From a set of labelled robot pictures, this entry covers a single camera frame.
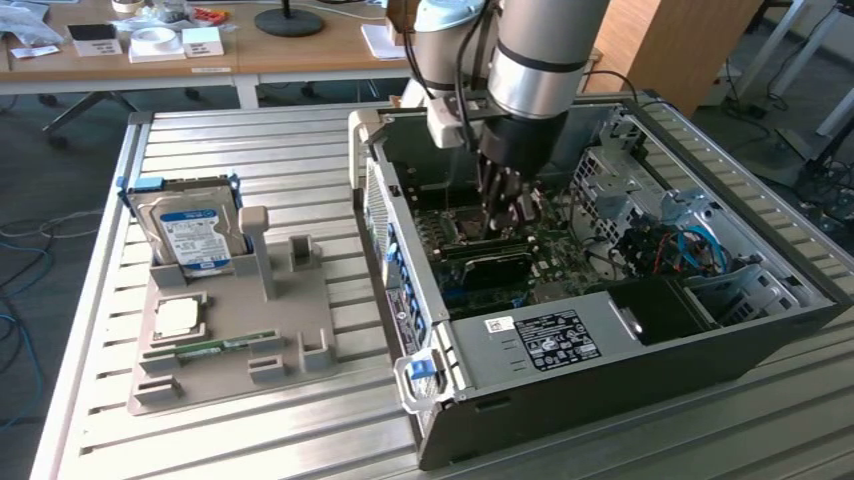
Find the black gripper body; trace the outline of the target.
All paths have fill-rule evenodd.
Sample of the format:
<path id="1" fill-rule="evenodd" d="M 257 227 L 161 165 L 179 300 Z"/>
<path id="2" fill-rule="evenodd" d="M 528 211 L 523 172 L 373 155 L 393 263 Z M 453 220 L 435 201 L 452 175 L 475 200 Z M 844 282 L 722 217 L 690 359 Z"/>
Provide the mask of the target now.
<path id="1" fill-rule="evenodd" d="M 523 178 L 535 177 L 552 157 L 566 120 L 567 112 L 540 120 L 512 115 L 487 119 L 480 136 L 480 154 Z"/>

